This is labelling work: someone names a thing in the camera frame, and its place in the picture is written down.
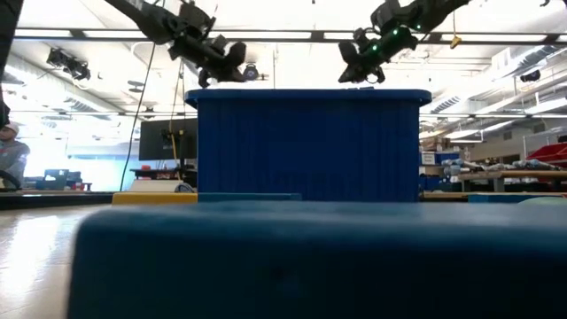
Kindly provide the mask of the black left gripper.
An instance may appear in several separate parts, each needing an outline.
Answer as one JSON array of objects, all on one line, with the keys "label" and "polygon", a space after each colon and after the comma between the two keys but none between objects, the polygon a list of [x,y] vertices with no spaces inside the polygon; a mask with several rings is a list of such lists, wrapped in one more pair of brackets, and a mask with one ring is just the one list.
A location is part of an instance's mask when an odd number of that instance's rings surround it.
[{"label": "black left gripper", "polygon": [[169,56],[171,59],[182,58],[194,65],[201,88],[208,88],[212,79],[218,82],[245,81],[238,69],[245,62],[245,43],[236,42],[226,52],[229,42],[223,35],[209,37],[216,18],[209,16],[194,2],[183,2],[177,18]]}]

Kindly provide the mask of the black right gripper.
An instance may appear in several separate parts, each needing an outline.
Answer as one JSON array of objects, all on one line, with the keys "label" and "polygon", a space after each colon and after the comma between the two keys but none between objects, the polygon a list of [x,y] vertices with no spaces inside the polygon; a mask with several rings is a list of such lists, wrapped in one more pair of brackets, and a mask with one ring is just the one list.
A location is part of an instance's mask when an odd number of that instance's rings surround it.
[{"label": "black right gripper", "polygon": [[338,48],[346,69],[339,82],[351,82],[355,68],[371,68],[390,63],[400,51],[414,50],[418,39],[410,30],[419,15],[419,5],[401,6],[399,0],[386,0],[371,14],[372,26],[359,27],[353,32],[352,41],[342,41]]}]

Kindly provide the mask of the large blue plastic bin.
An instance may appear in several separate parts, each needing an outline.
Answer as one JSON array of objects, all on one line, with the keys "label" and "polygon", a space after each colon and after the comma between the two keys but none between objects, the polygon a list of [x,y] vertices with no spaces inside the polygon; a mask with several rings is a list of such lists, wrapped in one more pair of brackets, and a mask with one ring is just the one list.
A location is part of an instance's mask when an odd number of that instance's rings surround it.
[{"label": "large blue plastic bin", "polygon": [[198,188],[414,202],[423,89],[196,89]]}]

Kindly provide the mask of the yellow hanging plug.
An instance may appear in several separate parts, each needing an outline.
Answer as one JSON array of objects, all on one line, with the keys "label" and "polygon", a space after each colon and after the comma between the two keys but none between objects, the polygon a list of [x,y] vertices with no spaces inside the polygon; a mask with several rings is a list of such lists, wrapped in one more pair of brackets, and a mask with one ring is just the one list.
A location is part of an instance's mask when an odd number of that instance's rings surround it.
[{"label": "yellow hanging plug", "polygon": [[453,38],[450,43],[450,49],[455,49],[461,42],[462,38],[457,34],[456,30],[456,13],[452,12],[452,26],[453,26]]}]

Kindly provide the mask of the black computer monitor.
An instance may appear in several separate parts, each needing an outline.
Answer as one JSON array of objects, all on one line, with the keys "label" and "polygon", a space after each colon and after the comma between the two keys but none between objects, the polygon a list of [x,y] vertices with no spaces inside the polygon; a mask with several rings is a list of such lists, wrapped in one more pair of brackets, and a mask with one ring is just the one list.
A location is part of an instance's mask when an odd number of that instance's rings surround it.
[{"label": "black computer monitor", "polygon": [[195,159],[198,120],[146,121],[141,124],[140,160]]}]

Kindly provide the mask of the dark background table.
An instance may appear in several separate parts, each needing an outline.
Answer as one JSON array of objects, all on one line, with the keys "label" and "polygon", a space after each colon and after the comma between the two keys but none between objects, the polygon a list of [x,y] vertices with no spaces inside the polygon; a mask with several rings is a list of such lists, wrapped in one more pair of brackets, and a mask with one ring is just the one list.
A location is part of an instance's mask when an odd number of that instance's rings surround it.
[{"label": "dark background table", "polygon": [[175,180],[178,175],[184,181],[196,181],[198,172],[195,169],[189,169],[181,172],[179,169],[131,169],[136,179],[149,178],[151,180]]}]

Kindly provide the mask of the background storage shelf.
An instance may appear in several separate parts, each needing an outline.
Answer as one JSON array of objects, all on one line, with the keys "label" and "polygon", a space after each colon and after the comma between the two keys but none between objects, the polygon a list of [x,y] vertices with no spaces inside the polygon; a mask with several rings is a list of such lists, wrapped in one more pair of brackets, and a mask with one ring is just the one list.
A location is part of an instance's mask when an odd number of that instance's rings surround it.
[{"label": "background storage shelf", "polygon": [[463,169],[458,146],[452,147],[446,138],[424,139],[419,144],[419,189],[426,191],[459,192]]}]

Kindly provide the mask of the small yellow cube block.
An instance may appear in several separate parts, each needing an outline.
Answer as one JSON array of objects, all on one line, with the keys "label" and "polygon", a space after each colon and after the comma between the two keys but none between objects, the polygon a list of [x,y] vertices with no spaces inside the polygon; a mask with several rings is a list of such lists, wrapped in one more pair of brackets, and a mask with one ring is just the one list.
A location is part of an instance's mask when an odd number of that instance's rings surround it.
[{"label": "small yellow cube block", "polygon": [[112,204],[120,205],[173,205],[194,204],[198,202],[197,193],[189,192],[116,192]]}]

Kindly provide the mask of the background work table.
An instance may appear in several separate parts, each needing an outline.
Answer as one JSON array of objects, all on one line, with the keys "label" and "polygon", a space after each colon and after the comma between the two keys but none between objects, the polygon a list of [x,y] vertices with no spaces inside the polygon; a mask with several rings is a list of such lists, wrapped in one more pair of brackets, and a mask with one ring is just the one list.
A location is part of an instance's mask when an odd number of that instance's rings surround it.
[{"label": "background work table", "polygon": [[554,170],[504,170],[504,171],[482,171],[476,173],[459,174],[462,190],[470,192],[470,182],[473,180],[492,180],[494,192],[505,191],[506,178],[533,177],[550,181],[554,191],[561,190],[561,184],[567,181],[567,171]]}]

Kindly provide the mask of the red plastic tray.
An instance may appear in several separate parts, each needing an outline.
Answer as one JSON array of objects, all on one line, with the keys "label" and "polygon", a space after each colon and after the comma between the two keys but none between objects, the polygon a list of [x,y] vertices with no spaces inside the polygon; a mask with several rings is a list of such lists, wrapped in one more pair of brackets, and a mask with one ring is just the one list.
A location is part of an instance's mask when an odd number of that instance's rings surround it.
[{"label": "red plastic tray", "polygon": [[550,144],[540,147],[527,157],[554,166],[567,168],[567,143]]}]

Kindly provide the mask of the person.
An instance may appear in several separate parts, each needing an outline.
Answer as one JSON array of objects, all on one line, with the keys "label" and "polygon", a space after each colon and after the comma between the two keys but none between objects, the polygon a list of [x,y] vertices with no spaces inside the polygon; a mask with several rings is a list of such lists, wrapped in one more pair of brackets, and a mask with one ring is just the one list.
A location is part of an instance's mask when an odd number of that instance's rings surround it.
[{"label": "person", "polygon": [[8,123],[0,129],[0,179],[6,189],[18,190],[24,184],[29,147],[18,141],[19,127]]}]

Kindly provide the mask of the black ceiling light rail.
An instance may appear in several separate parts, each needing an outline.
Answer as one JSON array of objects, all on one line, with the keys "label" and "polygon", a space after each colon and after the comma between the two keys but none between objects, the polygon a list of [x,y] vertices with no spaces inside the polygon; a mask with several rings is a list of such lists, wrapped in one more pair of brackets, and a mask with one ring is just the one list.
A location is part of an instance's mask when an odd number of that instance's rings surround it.
[{"label": "black ceiling light rail", "polygon": [[[210,33],[223,35],[230,42],[252,43],[338,43],[351,40],[348,30],[218,30]],[[455,37],[462,45],[567,45],[567,32],[563,33],[509,33],[509,32],[442,32],[427,35],[417,33],[422,43],[449,44]],[[15,31],[16,40],[29,41],[85,41],[85,42],[142,42],[146,36],[136,29],[102,28],[33,28],[22,27]]]}]

